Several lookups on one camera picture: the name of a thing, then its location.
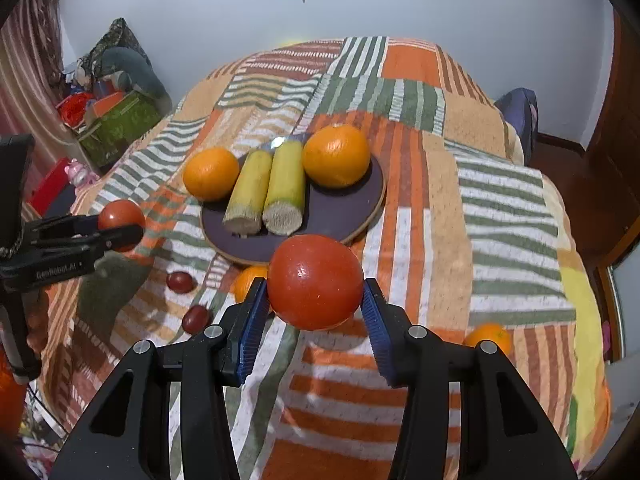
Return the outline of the sugarcane piece short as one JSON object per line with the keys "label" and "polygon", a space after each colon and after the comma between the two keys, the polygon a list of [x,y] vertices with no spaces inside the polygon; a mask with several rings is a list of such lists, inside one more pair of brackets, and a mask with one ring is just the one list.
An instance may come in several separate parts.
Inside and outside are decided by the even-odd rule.
{"label": "sugarcane piece short", "polygon": [[287,140],[273,155],[262,222],[274,234],[289,236],[303,223],[306,177],[303,144]]}

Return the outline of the green storage box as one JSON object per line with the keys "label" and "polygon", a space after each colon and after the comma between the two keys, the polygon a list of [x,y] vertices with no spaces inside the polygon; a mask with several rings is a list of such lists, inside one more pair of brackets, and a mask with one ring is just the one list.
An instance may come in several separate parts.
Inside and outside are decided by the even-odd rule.
{"label": "green storage box", "polygon": [[103,169],[117,162],[135,140],[161,119],[150,99],[139,92],[129,92],[78,133],[78,142],[93,166]]}

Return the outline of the small mandarin near plate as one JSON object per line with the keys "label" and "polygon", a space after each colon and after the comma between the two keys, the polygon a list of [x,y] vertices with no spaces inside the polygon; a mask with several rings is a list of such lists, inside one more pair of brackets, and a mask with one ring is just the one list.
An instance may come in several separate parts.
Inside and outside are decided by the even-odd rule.
{"label": "small mandarin near plate", "polygon": [[249,266],[235,278],[231,290],[237,304],[245,300],[255,278],[268,278],[268,268],[266,266]]}

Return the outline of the red tomato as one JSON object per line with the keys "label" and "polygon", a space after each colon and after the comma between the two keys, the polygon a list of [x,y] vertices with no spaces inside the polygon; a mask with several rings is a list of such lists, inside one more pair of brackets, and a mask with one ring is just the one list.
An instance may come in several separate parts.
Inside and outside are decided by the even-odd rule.
{"label": "red tomato", "polygon": [[271,309],[299,330],[328,330],[360,306],[363,270],[352,250],[332,238],[303,234],[273,253],[267,289]]}
{"label": "red tomato", "polygon": [[127,234],[132,233],[130,226],[137,227],[137,234],[132,242],[125,245],[121,240],[116,242],[116,252],[130,252],[139,242],[145,231],[145,216],[141,208],[131,200],[114,200],[108,203],[98,215],[98,229],[101,234],[111,233],[125,229]]}

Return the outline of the dark grape right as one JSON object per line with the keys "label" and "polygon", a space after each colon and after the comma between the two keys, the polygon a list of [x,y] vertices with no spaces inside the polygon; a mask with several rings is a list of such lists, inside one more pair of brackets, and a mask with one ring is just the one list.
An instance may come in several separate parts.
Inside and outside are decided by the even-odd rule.
{"label": "dark grape right", "polygon": [[201,304],[194,304],[186,311],[181,321],[183,331],[189,335],[196,335],[208,325],[210,313],[206,307]]}

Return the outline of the pink rabbit toy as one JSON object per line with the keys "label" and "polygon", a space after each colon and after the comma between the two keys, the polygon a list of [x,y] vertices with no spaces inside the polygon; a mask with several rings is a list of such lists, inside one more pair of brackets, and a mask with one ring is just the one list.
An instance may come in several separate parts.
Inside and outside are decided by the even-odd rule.
{"label": "pink rabbit toy", "polygon": [[89,166],[73,158],[65,166],[64,172],[68,182],[78,190],[86,186],[93,185],[100,180],[100,176],[96,174]]}

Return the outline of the striped patchwork blanket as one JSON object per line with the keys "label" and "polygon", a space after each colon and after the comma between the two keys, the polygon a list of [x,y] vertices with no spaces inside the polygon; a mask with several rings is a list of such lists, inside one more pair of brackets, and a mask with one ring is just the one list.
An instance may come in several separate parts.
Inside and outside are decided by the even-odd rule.
{"label": "striped patchwork blanket", "polygon": [[[278,136],[349,124],[369,139],[386,201],[356,240],[363,272],[413,322],[459,342],[475,326],[512,335],[518,369],[576,468],[611,418],[600,315],[562,198],[523,166],[511,127],[441,47],[383,36],[318,40],[221,66],[197,84],[101,181],[76,214],[119,198],[145,213],[142,243],[104,272],[51,290],[39,387],[75,425],[138,340],[182,341],[194,304],[215,318],[233,304],[238,268],[208,240],[183,186],[186,160],[222,146],[243,155]],[[196,286],[176,294],[175,271]]]}

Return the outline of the dark grape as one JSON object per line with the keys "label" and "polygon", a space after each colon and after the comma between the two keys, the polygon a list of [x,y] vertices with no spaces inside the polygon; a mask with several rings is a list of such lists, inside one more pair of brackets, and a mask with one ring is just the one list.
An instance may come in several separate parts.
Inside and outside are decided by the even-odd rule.
{"label": "dark grape", "polygon": [[194,304],[186,311],[181,321],[183,331],[189,335],[196,335],[208,325],[210,313],[206,307],[201,304]]}
{"label": "dark grape", "polygon": [[167,287],[176,294],[188,294],[196,286],[195,278],[184,271],[175,271],[167,275]]}

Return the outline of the blue backpack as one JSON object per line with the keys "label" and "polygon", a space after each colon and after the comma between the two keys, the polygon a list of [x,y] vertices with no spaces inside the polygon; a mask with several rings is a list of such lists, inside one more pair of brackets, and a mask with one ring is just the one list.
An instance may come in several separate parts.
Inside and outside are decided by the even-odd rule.
{"label": "blue backpack", "polygon": [[536,93],[527,88],[516,88],[495,102],[503,118],[514,129],[520,141],[524,164],[533,158],[538,139],[538,102]]}

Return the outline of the red box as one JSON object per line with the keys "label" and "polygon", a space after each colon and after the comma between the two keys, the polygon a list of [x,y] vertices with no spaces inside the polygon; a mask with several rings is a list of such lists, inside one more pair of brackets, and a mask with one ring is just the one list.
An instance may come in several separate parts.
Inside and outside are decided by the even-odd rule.
{"label": "red box", "polygon": [[68,180],[68,166],[68,157],[60,159],[32,193],[29,205],[40,217],[52,218],[70,211],[75,200],[75,187]]}

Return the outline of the brown wooden door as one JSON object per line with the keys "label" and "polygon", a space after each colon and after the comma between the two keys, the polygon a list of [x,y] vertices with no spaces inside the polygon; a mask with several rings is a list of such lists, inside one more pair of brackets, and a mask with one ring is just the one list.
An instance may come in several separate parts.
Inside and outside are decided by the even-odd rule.
{"label": "brown wooden door", "polygon": [[608,88],[586,157],[594,206],[582,249],[598,260],[639,218],[639,35],[618,13]]}

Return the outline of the sugarcane piece long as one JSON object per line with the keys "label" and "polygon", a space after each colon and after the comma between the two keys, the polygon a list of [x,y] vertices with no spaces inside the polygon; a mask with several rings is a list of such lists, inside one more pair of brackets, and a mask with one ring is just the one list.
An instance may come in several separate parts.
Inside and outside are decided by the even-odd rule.
{"label": "sugarcane piece long", "polygon": [[254,235],[262,228],[262,210],[272,166],[269,152],[247,154],[222,219],[224,228],[235,235]]}

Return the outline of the small mandarin far right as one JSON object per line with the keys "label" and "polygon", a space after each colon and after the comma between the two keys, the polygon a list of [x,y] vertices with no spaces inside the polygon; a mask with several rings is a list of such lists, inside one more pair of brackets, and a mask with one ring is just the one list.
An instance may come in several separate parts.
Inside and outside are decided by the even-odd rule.
{"label": "small mandarin far right", "polygon": [[472,332],[465,336],[463,344],[474,348],[483,340],[493,342],[506,356],[513,349],[511,333],[498,323],[484,323],[476,326]]}

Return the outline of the large orange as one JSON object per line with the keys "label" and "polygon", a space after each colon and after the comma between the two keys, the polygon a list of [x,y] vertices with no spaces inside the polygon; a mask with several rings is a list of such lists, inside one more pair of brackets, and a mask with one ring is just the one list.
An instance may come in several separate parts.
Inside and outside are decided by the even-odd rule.
{"label": "large orange", "polygon": [[240,163],[229,150],[206,148],[186,162],[183,184],[201,202],[216,202],[232,191],[239,174]]}
{"label": "large orange", "polygon": [[330,125],[313,133],[303,148],[303,166],[314,183],[347,188],[367,172],[371,151],[367,136],[352,125]]}

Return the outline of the dark grape left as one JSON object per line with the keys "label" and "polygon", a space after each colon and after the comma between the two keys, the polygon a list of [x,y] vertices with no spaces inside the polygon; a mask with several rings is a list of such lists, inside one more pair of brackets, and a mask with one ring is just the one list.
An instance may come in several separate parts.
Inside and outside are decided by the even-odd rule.
{"label": "dark grape left", "polygon": [[167,287],[176,294],[188,294],[196,286],[195,278],[184,271],[175,271],[167,275]]}

